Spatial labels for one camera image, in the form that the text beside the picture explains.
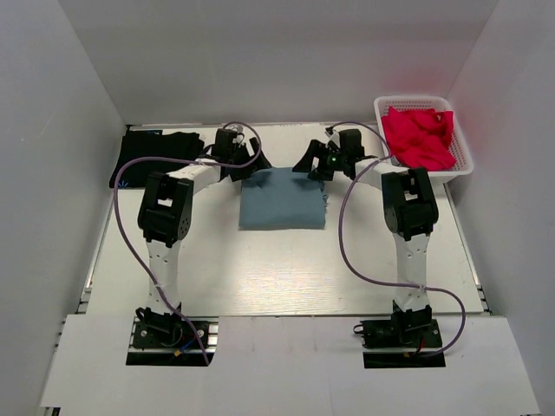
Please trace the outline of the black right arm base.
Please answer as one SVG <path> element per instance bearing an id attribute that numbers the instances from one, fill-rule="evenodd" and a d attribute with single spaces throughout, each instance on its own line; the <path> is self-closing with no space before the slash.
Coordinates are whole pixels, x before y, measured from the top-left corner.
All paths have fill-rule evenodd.
<path id="1" fill-rule="evenodd" d="M 438 322 L 430 306 L 403 311 L 397 304 L 387 319 L 357 323 L 366 369 L 440 368 L 446 366 Z"/>

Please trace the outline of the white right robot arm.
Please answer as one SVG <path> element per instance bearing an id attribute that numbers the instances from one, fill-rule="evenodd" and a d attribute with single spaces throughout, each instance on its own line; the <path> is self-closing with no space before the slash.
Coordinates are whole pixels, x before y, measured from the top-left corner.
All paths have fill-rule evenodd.
<path id="1" fill-rule="evenodd" d="M 395 166 L 390 157 L 365 153 L 362 134 L 357 129 L 340 132 L 326 129 L 329 141 L 311 140 L 294 172 L 309 179 L 331 181 L 337 172 L 351 179 L 340 207 L 338 239 L 348 269 L 367 283 L 395 289 L 391 324 L 393 338 L 412 345 L 423 334 L 420 320 L 429 322 L 432 309 L 427 294 L 428 242 L 439 219 L 434 192 L 424 168 Z M 370 185 L 382 192 L 384 221 L 395 242 L 396 280 L 385 282 L 364 276 L 349 262 L 343 241 L 343 217 L 355 185 Z"/>

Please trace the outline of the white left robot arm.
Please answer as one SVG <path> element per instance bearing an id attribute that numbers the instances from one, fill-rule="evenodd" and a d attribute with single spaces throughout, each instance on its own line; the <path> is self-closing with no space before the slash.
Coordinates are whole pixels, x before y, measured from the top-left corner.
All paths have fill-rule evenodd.
<path id="1" fill-rule="evenodd" d="M 191 228 L 194 195 L 224 179 L 248 179 L 271 167 L 259 135 L 248 141 L 240 136 L 236 130 L 220 128 L 207 155 L 177 171 L 148 176 L 138 214 L 148 252 L 148 312 L 176 315 L 181 311 L 179 252 Z"/>

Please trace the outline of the teal blue t-shirt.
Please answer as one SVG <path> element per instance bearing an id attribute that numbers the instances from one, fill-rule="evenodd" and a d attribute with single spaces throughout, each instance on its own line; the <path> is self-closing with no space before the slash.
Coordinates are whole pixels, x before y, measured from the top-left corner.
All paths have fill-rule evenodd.
<path id="1" fill-rule="evenodd" d="M 238 227 L 242 231 L 322 230 L 328 194 L 320 180 L 288 167 L 272 167 L 242 181 Z"/>

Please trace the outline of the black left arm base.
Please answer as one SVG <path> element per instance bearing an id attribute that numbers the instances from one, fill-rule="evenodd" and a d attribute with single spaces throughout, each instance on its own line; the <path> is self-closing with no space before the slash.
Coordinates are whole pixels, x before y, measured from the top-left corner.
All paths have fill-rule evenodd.
<path id="1" fill-rule="evenodd" d="M 130 367 L 205 367 L 215 354 L 218 331 L 216 320 L 194 319 L 187 324 L 176 314 L 138 308 L 126 364 Z"/>

